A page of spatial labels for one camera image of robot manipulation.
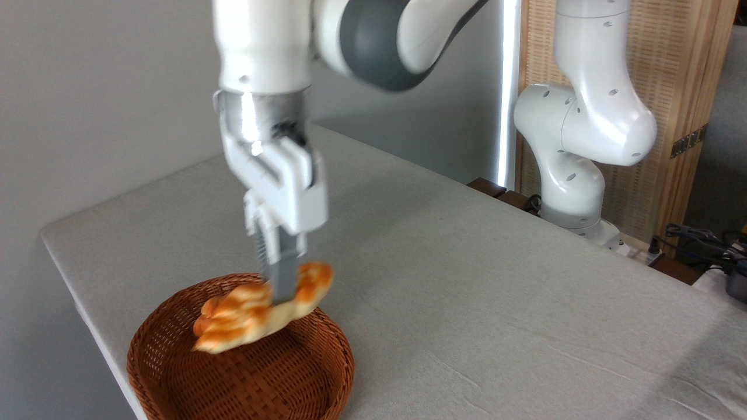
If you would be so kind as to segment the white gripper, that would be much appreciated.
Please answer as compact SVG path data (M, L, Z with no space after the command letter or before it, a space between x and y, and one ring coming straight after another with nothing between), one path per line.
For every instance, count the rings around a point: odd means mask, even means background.
M304 254L297 235L319 229L329 215L323 159L289 135L264 142L258 155L254 144L231 135L222 135L222 146L229 169L248 189L246 231L256 242L272 303L291 301Z

